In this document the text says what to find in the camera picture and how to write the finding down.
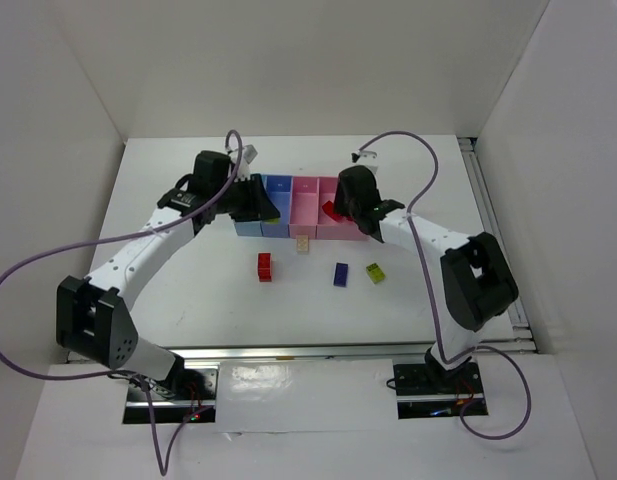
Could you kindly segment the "dark blue lego brick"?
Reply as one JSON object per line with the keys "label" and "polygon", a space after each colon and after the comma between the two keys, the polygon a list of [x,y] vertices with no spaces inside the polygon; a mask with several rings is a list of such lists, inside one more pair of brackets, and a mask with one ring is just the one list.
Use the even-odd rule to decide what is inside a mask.
{"label": "dark blue lego brick", "polygon": [[333,285],[345,288],[347,286],[348,273],[349,265],[347,263],[337,262],[334,270]]}

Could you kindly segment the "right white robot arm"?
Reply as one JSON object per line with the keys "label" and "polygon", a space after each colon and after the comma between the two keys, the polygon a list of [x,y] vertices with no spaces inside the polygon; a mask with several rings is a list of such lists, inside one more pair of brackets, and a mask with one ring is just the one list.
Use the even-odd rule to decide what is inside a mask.
{"label": "right white robot arm", "polygon": [[374,173],[363,165],[339,174],[334,211],[363,234],[419,258],[435,331],[425,364],[438,382],[457,376],[481,342],[486,323],[519,297],[496,237],[458,233],[412,214],[396,200],[383,200]]}

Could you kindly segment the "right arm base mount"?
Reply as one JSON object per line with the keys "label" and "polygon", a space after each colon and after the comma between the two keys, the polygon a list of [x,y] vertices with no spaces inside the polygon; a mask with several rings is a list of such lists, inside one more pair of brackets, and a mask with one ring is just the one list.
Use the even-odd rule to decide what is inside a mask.
{"label": "right arm base mount", "polygon": [[396,394],[400,420],[487,416],[481,372],[476,361],[468,360],[458,369],[445,371],[432,365],[431,356],[417,363],[393,365],[393,376],[385,385]]}

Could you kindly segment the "large red lego block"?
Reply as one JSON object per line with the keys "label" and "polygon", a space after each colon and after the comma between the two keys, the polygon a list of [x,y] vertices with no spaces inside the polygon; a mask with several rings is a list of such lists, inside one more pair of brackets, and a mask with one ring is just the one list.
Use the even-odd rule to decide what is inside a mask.
{"label": "large red lego block", "polygon": [[257,256],[257,276],[260,282],[271,282],[273,276],[273,260],[269,252],[260,252]]}

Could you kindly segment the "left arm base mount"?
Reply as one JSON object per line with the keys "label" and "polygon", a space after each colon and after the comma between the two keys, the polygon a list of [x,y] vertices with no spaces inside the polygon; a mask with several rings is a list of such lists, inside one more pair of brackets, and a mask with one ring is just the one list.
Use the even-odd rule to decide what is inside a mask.
{"label": "left arm base mount", "polygon": [[[189,417],[191,424],[211,424],[216,420],[216,394],[219,367],[203,365],[195,374],[183,380],[176,393],[169,392],[153,380],[148,380],[148,391],[153,403],[157,424],[179,424]],[[137,379],[129,382],[122,423],[148,425],[148,400]]]}

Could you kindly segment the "small red lego brick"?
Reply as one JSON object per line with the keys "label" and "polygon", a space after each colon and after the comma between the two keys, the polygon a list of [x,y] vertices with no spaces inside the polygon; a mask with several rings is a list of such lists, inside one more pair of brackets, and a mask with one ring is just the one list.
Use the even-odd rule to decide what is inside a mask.
{"label": "small red lego brick", "polygon": [[342,223],[346,219],[345,216],[342,216],[335,211],[335,206],[332,201],[325,202],[322,205],[322,211],[328,218],[330,218],[334,222]]}

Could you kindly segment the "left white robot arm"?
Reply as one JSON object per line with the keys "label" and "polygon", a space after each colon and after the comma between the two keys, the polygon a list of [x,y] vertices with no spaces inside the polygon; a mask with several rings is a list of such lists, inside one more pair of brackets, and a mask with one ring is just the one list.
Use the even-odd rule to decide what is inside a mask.
{"label": "left white robot arm", "polygon": [[66,277],[57,289],[57,343],[111,370],[139,374],[170,396],[200,382],[180,355],[140,337],[131,310],[165,263],[216,216],[236,223],[279,217],[261,176],[249,170],[256,155],[251,145],[200,152],[137,235],[86,277]]}

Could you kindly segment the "lime green lego brick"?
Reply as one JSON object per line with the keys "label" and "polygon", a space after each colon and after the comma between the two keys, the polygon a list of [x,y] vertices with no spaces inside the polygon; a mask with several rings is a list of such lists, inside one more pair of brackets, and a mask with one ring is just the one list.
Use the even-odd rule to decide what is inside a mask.
{"label": "lime green lego brick", "polygon": [[372,263],[366,267],[366,273],[374,284],[379,284],[386,279],[386,275],[377,263]]}

